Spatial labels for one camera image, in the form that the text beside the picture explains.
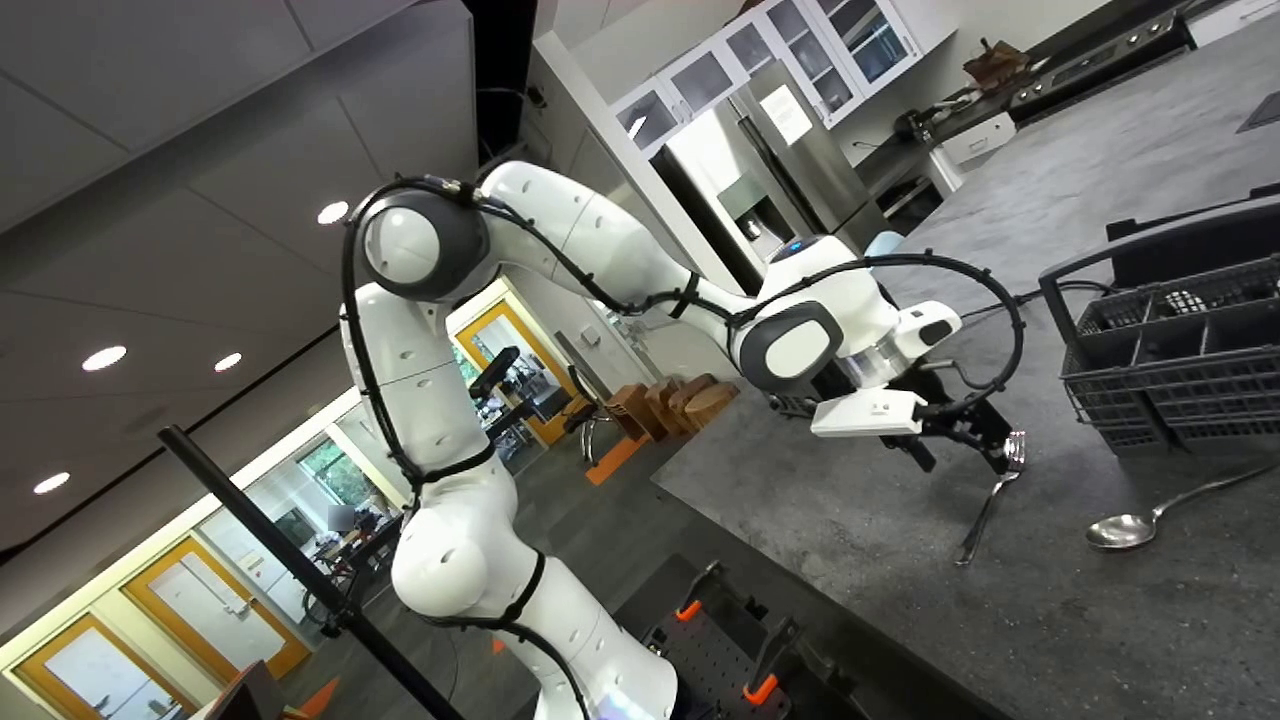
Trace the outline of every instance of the shelf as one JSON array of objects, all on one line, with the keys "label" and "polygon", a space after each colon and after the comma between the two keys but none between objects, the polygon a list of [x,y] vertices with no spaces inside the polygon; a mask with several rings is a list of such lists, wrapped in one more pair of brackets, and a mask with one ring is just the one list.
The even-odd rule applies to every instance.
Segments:
[{"label": "shelf", "polygon": [[848,0],[840,0],[834,10],[825,10],[826,11],[826,22],[834,18],[834,11],[845,11],[848,10]]},{"label": "shelf", "polygon": [[800,27],[795,37],[783,37],[786,48],[795,48],[802,37],[811,37],[811,27]]},{"label": "shelf", "polygon": [[865,48],[868,48],[871,42],[879,42],[882,31],[892,31],[892,27],[882,25],[882,27],[875,27],[871,37],[865,37],[859,43],[845,43],[848,57],[865,54]]},{"label": "shelf", "polygon": [[868,11],[865,22],[855,22],[855,25],[840,37],[840,43],[853,48],[853,43],[859,43],[855,37],[865,37],[865,31],[875,37],[875,31],[871,31],[875,22],[888,27],[882,11],[875,10],[875,11]]}]

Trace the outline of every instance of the metal spoon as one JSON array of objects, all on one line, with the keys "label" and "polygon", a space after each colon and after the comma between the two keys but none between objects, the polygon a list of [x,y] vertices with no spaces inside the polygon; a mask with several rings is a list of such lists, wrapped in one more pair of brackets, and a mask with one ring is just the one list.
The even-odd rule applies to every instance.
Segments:
[{"label": "metal spoon", "polygon": [[1270,468],[1247,468],[1238,478],[1219,478],[1219,482],[1208,482],[1198,490],[1186,490],[1165,505],[1157,505],[1147,516],[1135,516],[1135,511],[1120,511],[1120,516],[1102,516],[1094,526],[1088,526],[1088,539],[1092,549],[1102,549],[1102,553],[1122,553],[1122,549],[1144,549],[1157,539],[1157,526],[1183,499],[1196,499],[1196,496],[1208,496],[1208,491],[1224,491],[1224,490],[1237,490],[1245,482],[1257,482],[1257,478],[1266,478]]}]

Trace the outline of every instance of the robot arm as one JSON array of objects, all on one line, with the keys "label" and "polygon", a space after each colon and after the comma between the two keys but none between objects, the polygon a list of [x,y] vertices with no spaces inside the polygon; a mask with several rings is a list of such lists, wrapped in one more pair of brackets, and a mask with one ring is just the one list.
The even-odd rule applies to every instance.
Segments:
[{"label": "robot arm", "polygon": [[711,338],[762,391],[795,391],[834,365],[859,391],[821,403],[817,437],[920,431],[923,399],[888,383],[953,338],[959,315],[943,306],[901,314],[865,270],[800,289],[855,260],[840,239],[770,263],[762,291],[742,299],[674,263],[637,215],[567,177],[505,165],[477,196],[488,203],[496,263],[531,270],[612,310],[665,310]]},{"label": "robot arm", "polygon": [[397,179],[346,215],[346,365],[418,491],[391,565],[397,595],[418,616],[506,634],[543,690],[540,716],[659,720],[674,703],[670,666],[618,634],[560,560],[512,531],[512,478],[453,361],[448,310],[512,263],[618,314],[681,315],[762,391],[845,371],[853,391],[811,414],[821,437],[920,431],[923,399],[892,383],[959,315],[943,306],[892,310],[840,239],[770,263],[762,291],[742,299],[681,270],[612,199],[531,165],[505,165],[477,193]]}]

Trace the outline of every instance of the recessed light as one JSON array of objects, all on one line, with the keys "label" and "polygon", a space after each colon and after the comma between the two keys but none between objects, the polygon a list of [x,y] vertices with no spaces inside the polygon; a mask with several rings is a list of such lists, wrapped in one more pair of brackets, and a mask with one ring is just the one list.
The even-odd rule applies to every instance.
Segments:
[{"label": "recessed light", "polygon": [[316,223],[324,223],[324,230],[338,223],[338,222],[346,222],[346,208],[353,208],[346,199],[333,199],[318,208]]},{"label": "recessed light", "polygon": [[33,491],[36,491],[36,496],[47,496],[47,491],[65,490],[66,482],[70,482],[70,472],[51,472],[51,478],[42,478]]},{"label": "recessed light", "polygon": [[92,358],[85,358],[85,371],[103,371],[103,367],[110,367],[110,365],[119,365],[128,358],[128,347],[123,343],[109,343],[109,347],[98,347],[98,354],[92,354]]},{"label": "recessed light", "polygon": [[218,361],[211,365],[211,371],[229,371],[229,367],[234,367],[241,361],[242,361],[241,354],[218,358]]}]

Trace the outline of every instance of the black handle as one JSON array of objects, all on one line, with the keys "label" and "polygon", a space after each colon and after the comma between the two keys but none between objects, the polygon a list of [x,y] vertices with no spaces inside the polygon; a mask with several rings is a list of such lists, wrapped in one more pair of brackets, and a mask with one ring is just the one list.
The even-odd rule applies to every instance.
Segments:
[{"label": "black handle", "polygon": [[1039,291],[1044,291],[1044,306],[1047,306],[1053,324],[1062,338],[1069,354],[1077,361],[1088,361],[1088,354],[1080,343],[1080,328],[1077,328],[1073,310],[1062,299],[1062,278],[1073,278],[1073,273],[1080,273],[1088,263],[1111,260],[1111,255],[1127,255],[1127,253],[1161,248],[1169,239],[1183,239],[1183,230],[1196,230],[1196,223],[1219,223],[1219,222],[1230,222],[1230,215],[1275,213],[1275,208],[1280,208],[1280,196],[1257,196],[1257,199],[1238,199],[1238,203],[1204,208],[1204,213],[1190,213],[1190,215],[1174,215],[1169,223],[1138,230],[1120,246],[1109,246],[1100,253],[1088,253],[1080,260],[1047,270],[1039,278]]},{"label": "black handle", "polygon": [[976,511],[976,522],[966,526],[964,539],[959,539],[959,553],[954,553],[954,565],[966,565],[976,539],[983,539],[988,526],[993,526],[993,511],[1001,505],[1001,491],[1003,483],[993,490],[993,496],[983,499],[983,507]]},{"label": "black handle", "polygon": [[723,565],[711,560],[702,571],[697,571],[697,579],[687,584],[683,602],[674,603],[674,614],[692,610],[692,602],[698,602],[711,584],[723,579]]},{"label": "black handle", "polygon": [[767,676],[780,673],[780,666],[795,651],[795,638],[800,638],[800,623],[792,616],[762,638],[749,676],[749,691],[754,691]]}]

